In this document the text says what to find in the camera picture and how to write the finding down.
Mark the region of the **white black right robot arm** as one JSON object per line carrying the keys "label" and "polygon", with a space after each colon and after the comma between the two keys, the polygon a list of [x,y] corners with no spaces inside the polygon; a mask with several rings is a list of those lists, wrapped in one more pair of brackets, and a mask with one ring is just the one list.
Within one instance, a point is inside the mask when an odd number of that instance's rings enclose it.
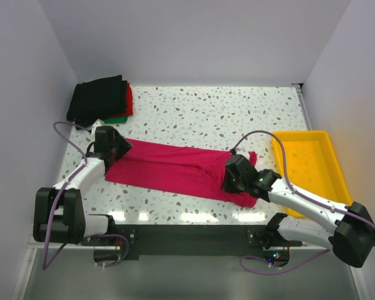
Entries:
{"label": "white black right robot arm", "polygon": [[277,213],[267,224],[266,239],[275,246],[300,241],[332,251],[349,266],[363,267],[375,247],[375,223],[365,206],[334,202],[317,196],[271,169],[261,171],[242,155],[229,158],[222,188],[228,193],[245,193],[286,208],[305,218]]}

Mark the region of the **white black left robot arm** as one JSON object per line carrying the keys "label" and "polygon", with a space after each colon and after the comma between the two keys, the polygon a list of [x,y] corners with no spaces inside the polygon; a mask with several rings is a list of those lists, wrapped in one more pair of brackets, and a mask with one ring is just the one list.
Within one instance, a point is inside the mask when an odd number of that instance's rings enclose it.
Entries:
{"label": "white black left robot arm", "polygon": [[91,143],[83,151],[57,129],[58,124],[54,123],[54,130],[82,155],[82,160],[62,181],[37,191],[33,238],[41,243],[79,244],[95,236],[101,244],[110,245],[117,238],[117,230],[111,226],[113,218],[106,214],[86,214],[83,196],[132,145],[112,126],[104,125],[92,130]]}

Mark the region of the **magenta pink t-shirt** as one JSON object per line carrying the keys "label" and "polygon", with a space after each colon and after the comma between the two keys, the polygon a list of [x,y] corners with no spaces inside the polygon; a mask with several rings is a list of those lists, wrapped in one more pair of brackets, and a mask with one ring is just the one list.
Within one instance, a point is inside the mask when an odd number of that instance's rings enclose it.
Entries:
{"label": "magenta pink t-shirt", "polygon": [[128,141],[132,148],[109,168],[106,181],[226,201],[244,208],[257,202],[245,192],[222,190],[225,163],[232,157],[229,151]]}

